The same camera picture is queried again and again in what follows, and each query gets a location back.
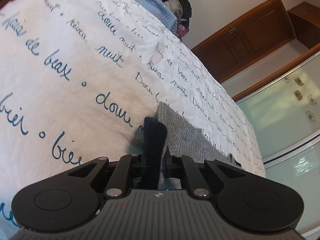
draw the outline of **metal screw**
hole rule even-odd
[[[122,194],[122,191],[119,188],[110,188],[106,191],[106,194],[110,197],[118,197]]]
[[[199,197],[206,197],[207,195],[209,195],[210,192],[205,188],[197,188],[194,190],[193,193]]]

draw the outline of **wooden trim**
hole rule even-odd
[[[265,56],[268,56],[270,53],[274,52],[275,50],[279,49],[280,47],[282,47],[284,44],[288,43],[289,41],[292,41],[295,39],[294,37],[291,37],[290,39],[287,39],[283,42],[281,42],[280,44],[278,44],[277,46],[271,48],[270,50],[268,50],[267,52],[265,52],[264,54],[262,54],[259,57],[256,57],[255,59],[253,59],[252,61],[250,61],[249,63],[245,64],[244,66],[242,66],[241,68],[238,68],[237,70],[233,71],[231,74],[229,74],[228,76],[226,76],[225,78],[221,79],[221,80],[217,80],[220,84],[225,82],[226,80],[228,80],[229,78],[237,75],[239,72],[243,71],[244,69],[246,69],[247,67],[251,66],[252,64],[258,62],[259,60],[261,60],[262,58],[264,58]]]
[[[241,22],[242,20],[244,20],[245,18],[247,18],[248,16],[250,16],[251,14],[255,13],[256,11],[260,10],[261,8],[269,5],[270,3],[273,3],[277,0],[267,0],[264,3],[259,4],[258,6],[252,8],[251,10],[247,11],[245,14],[241,15],[240,17],[238,17],[237,19],[233,20],[232,22],[228,23],[226,26],[222,27],[220,30],[218,30],[217,32],[215,32],[214,34],[212,34],[210,37],[206,38],[204,41],[201,41],[198,45],[196,45],[195,47],[193,47],[191,49],[191,51],[194,53],[196,50],[200,49],[202,46],[204,46],[205,44],[207,44],[208,42],[212,41],[213,39],[215,39],[217,36],[219,36],[220,34],[224,33],[225,31],[227,31],[228,29],[232,28],[233,25],[236,25],[237,23]]]
[[[311,57],[313,54],[315,54],[319,50],[320,50],[320,43],[318,43],[316,46],[309,49],[307,52],[303,53],[300,57],[297,57],[295,60],[291,61],[289,64],[285,65],[284,67],[280,68],[276,72],[274,72],[271,75],[267,76],[266,78],[262,79],[258,83],[254,84],[251,87],[247,88],[246,90],[236,94],[235,96],[232,97],[232,99],[236,102],[236,101],[250,95],[251,93],[255,92],[256,90],[269,84],[270,82],[272,82],[276,78],[282,76],[283,74],[285,74],[289,70],[293,69],[294,67],[296,67],[300,63],[304,62],[306,59]]]

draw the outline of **bed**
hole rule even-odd
[[[243,112],[134,0],[14,0],[0,10],[0,239],[23,187],[98,156],[139,153],[165,102],[221,154],[265,176]]]

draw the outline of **wooden door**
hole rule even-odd
[[[268,0],[211,35],[192,51],[221,83],[294,38],[281,0]]]

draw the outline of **glass panel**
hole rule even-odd
[[[301,153],[266,169],[267,179],[297,191],[305,208],[297,230],[320,221],[320,142]]]
[[[262,158],[320,128],[320,53],[238,106],[252,124]]]
[[[306,240],[319,240],[319,237],[320,237],[320,231],[314,233],[313,235],[311,236],[307,236],[305,237]]]

